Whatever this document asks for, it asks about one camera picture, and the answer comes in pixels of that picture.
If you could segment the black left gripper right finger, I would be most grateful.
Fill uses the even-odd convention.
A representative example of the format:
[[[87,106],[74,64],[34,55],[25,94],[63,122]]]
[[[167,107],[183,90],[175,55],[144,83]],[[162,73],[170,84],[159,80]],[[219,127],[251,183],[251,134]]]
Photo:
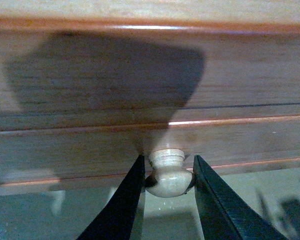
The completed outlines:
[[[200,156],[194,156],[195,200],[206,240],[285,240]]]

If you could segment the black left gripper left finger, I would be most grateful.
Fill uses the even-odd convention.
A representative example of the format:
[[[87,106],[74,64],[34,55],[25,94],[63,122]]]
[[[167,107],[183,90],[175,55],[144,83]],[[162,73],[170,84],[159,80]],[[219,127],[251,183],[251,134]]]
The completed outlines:
[[[102,211],[79,240],[128,240],[145,185],[145,157],[139,155]]]

